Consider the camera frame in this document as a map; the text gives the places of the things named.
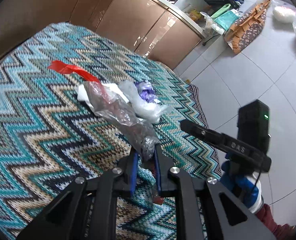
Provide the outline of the right hand blue white glove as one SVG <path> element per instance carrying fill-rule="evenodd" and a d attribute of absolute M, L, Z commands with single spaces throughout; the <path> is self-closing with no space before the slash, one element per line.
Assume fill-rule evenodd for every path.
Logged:
<path fill-rule="evenodd" d="M 242 203 L 253 214 L 257 213 L 263 206 L 262 185 L 260 180 L 253 174 L 235 175 L 230 172 L 230 154 L 225 155 L 226 161 L 222 164 L 223 175 L 220 182 L 230 190 L 236 197 L 242 194 Z"/>

